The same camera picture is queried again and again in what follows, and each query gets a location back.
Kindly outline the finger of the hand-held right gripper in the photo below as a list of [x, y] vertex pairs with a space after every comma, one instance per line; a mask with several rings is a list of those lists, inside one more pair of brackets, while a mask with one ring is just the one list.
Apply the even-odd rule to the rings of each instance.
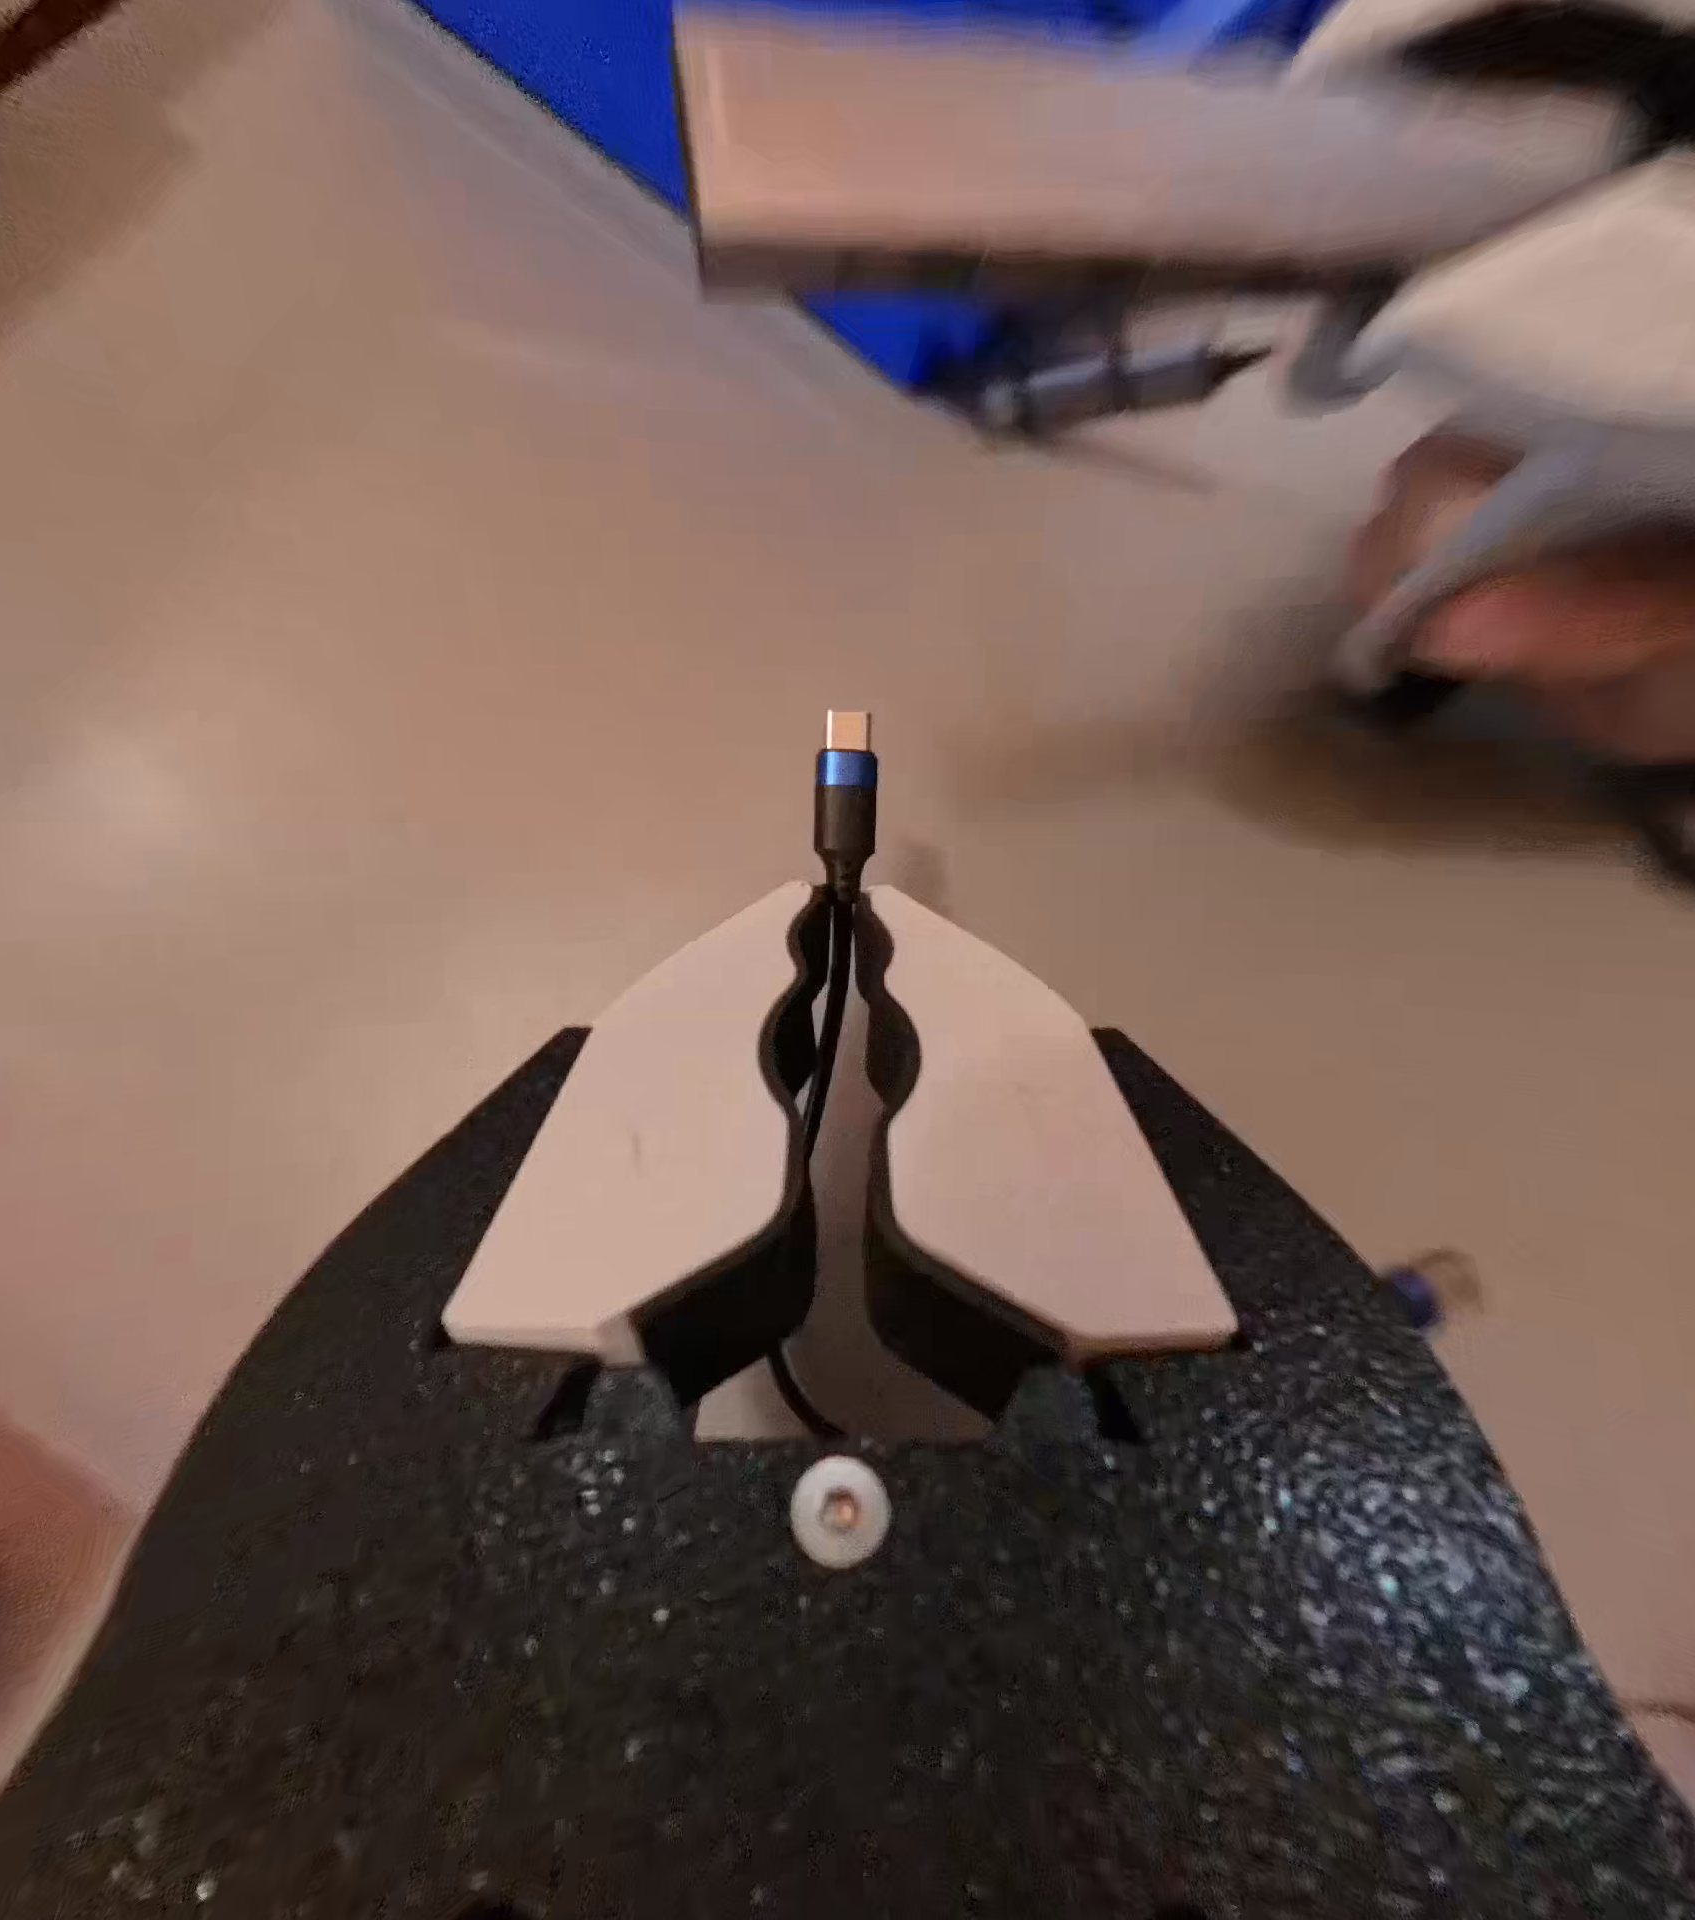
[[1334, 161], [1296, 236], [1406, 285], [1341, 371], [1441, 380], [1534, 448], [1695, 502], [1695, 150], [1480, 150]]
[[1695, 4], [1334, 6], [1292, 67], [1574, 92], [1624, 110], [1630, 157], [1695, 152]]

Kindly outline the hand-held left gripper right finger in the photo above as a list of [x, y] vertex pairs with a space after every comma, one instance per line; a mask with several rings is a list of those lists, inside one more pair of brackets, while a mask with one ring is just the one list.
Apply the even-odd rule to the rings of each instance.
[[1238, 1318], [1098, 1037], [1016, 960], [891, 884], [858, 909], [879, 1104], [862, 1305], [982, 1420], [1024, 1374], [1221, 1352]]

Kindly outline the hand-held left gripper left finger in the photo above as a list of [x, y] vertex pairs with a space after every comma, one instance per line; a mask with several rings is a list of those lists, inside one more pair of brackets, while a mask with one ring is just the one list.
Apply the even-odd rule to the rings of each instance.
[[691, 1406], [800, 1326], [817, 930], [781, 883], [599, 1013], [441, 1316], [455, 1346], [644, 1365]]

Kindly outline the grey USB hub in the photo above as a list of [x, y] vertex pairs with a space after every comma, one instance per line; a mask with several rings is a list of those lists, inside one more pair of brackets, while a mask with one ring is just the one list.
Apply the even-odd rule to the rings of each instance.
[[687, 7], [672, 88], [719, 296], [1337, 280], [1432, 249], [1362, 198], [1397, 186], [1382, 101], [1261, 60]]

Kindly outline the black cable blue-ringed plug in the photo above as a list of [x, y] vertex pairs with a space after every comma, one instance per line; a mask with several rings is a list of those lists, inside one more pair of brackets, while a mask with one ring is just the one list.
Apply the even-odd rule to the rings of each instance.
[[763, 1029], [763, 1070], [790, 1119], [793, 1193], [784, 1250], [773, 1258], [773, 1279], [790, 1294], [790, 1308], [779, 1313], [763, 1357], [794, 1421], [811, 1434], [836, 1438], [841, 1428], [797, 1374], [797, 1340], [819, 1296], [824, 1209], [817, 1163], [849, 1017], [849, 990], [858, 984], [862, 875], [879, 846], [879, 756], [867, 712], [832, 710], [822, 735], [811, 780], [811, 851], [819, 883], [790, 922], [784, 949], [794, 978]]

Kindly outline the blue plastic bin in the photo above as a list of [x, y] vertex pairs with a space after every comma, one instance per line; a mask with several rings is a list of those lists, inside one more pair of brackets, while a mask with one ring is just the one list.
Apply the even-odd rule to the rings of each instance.
[[[895, 22], [935, 35], [1006, 32], [1098, 56], [1212, 60], [1261, 56], [1292, 60], [1329, 13], [1328, 4], [897, 4], [897, 6], [763, 6], [800, 23]], [[507, 79], [566, 130], [612, 161], [676, 214], [691, 212], [691, 167], [682, 152], [676, 80], [672, 13], [668, 4], [424, 4], [420, 13]], [[802, 296], [800, 307], [891, 386], [934, 401], [925, 390], [964, 371], [1013, 361], [1026, 367], [1098, 352], [1123, 334], [1137, 339], [1137, 301], [1111, 293], [1059, 301], [1000, 301], [976, 285], [931, 271], [899, 293], [845, 289]], [[1230, 339], [1247, 322], [1240, 301], [1222, 301], [1218, 319], [1185, 339]]]

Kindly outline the grey desk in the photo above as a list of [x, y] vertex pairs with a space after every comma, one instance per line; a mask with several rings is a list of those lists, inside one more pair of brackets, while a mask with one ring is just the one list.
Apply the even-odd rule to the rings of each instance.
[[[1308, 712], [1425, 401], [979, 447], [404, 22], [0, 105], [0, 1415], [144, 1524], [0, 1916], [1695, 1916], [1695, 901]], [[1240, 1313], [811, 1434], [438, 1330], [581, 1030], [880, 864]]]

